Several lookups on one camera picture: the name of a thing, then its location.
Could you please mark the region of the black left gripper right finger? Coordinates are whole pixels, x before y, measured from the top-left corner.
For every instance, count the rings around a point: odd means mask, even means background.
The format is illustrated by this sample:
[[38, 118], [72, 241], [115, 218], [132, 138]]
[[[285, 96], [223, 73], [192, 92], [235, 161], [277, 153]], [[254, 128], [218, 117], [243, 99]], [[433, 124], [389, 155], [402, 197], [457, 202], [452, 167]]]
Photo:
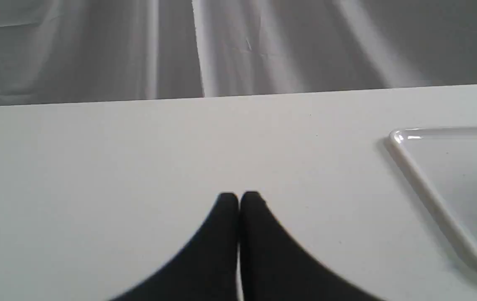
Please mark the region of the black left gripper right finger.
[[261, 194], [240, 204], [240, 274], [246, 301], [374, 301], [309, 255], [282, 227]]

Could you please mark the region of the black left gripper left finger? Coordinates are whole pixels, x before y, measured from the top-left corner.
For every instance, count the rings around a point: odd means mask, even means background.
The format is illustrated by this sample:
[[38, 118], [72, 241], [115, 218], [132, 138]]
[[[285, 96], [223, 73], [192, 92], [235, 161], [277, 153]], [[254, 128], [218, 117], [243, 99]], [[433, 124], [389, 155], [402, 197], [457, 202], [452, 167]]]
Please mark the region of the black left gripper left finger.
[[221, 193], [204, 223], [156, 273], [117, 301], [236, 301], [238, 219], [234, 193]]

